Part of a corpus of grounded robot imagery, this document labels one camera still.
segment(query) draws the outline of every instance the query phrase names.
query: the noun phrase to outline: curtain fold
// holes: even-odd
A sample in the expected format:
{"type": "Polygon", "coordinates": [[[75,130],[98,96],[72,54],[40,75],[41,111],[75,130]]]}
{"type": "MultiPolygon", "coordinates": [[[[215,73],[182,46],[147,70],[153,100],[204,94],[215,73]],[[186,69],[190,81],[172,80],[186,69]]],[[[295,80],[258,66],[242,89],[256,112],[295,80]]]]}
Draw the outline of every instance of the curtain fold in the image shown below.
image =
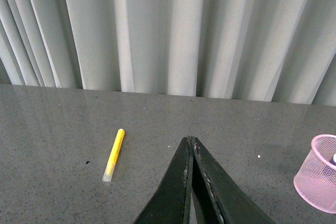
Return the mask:
{"type": "Polygon", "coordinates": [[[336,0],[0,0],[0,82],[336,105],[336,0]]]}

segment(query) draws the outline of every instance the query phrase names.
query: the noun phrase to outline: gray countertop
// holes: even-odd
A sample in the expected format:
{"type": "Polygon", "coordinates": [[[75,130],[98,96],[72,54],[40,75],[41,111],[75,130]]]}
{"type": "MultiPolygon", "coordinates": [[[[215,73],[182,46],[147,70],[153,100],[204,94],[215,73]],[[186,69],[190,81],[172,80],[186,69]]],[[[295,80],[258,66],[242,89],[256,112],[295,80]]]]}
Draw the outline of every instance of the gray countertop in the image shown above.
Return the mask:
{"type": "Polygon", "coordinates": [[[276,223],[335,223],[293,186],[311,139],[335,134],[335,120],[329,106],[3,84],[0,223],[131,223],[187,135],[276,223]],[[106,185],[119,128],[126,135],[106,185]]]}

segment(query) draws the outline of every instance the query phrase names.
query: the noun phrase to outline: pen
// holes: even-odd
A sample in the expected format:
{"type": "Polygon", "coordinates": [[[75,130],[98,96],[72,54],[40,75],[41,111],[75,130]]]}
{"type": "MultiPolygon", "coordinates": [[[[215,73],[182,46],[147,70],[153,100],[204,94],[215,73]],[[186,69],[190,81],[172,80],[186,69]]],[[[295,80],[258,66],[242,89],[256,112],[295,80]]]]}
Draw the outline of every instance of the pen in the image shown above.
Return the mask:
{"type": "Polygon", "coordinates": [[[125,135],[125,131],[123,129],[119,129],[115,137],[116,140],[114,140],[112,151],[111,151],[111,154],[110,154],[110,157],[107,162],[107,166],[106,166],[106,169],[103,175],[104,182],[111,181],[112,174],[113,174],[114,168],[117,163],[117,159],[118,159],[118,155],[119,155],[119,151],[120,151],[120,147],[121,147],[124,135],[125,135]]]}

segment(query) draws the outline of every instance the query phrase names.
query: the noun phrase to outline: speckled countertop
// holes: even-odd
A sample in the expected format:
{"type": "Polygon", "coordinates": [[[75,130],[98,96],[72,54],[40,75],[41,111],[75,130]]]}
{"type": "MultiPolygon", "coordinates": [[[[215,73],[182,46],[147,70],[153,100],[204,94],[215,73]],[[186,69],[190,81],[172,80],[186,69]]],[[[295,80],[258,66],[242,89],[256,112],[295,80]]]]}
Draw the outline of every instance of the speckled countertop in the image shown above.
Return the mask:
{"type": "Polygon", "coordinates": [[[335,134],[335,122],[328,106],[3,84],[0,223],[132,223],[187,135],[276,223],[335,223],[292,182],[311,139],[335,134]],[[124,143],[104,185],[119,128],[124,143]]]}

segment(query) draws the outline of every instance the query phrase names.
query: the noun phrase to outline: pink mesh pencil cup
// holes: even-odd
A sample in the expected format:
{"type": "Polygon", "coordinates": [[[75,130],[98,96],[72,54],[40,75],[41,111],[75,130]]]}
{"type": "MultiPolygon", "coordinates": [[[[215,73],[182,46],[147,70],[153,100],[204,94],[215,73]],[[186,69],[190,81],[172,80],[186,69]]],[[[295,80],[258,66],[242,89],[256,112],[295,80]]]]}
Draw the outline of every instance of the pink mesh pencil cup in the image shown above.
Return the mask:
{"type": "Polygon", "coordinates": [[[299,195],[310,205],[336,214],[336,136],[318,135],[311,141],[311,151],[294,177],[299,195]]]}

